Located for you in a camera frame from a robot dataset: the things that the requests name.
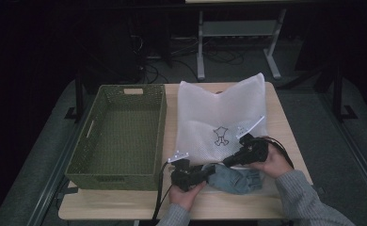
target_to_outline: green wicker basket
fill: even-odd
[[[82,189],[157,190],[164,85],[105,85],[90,109],[66,176]]]

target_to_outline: power cord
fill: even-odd
[[[163,191],[164,168],[166,167],[167,164],[168,164],[168,162],[165,162],[164,163],[164,165],[161,168],[160,173],[159,173],[156,207],[154,208],[154,213],[153,213],[153,217],[152,217],[150,226],[156,225],[157,215],[158,215],[158,213],[160,211],[161,204],[163,203],[162,200],[161,200],[161,193]]]

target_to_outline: person's arm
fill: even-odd
[[[321,203],[303,172],[294,170],[276,147],[269,144],[265,162],[250,164],[276,179],[286,217],[299,225],[354,225],[339,211]]]
[[[189,212],[195,202],[196,196],[206,186],[203,182],[187,192],[172,186],[169,191],[169,208],[167,213],[160,219],[158,226],[187,226],[190,221]]]
[[[299,225],[354,225],[339,211],[323,204],[304,173],[291,170],[276,180],[283,212]]]

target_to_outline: blue cloth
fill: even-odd
[[[231,194],[243,195],[261,189],[260,172],[256,169],[231,169],[220,164],[204,165],[203,169],[215,166],[215,174],[209,176],[208,185]]]

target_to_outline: basket handle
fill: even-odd
[[[143,95],[143,89],[142,88],[125,88],[124,94],[128,95]]]

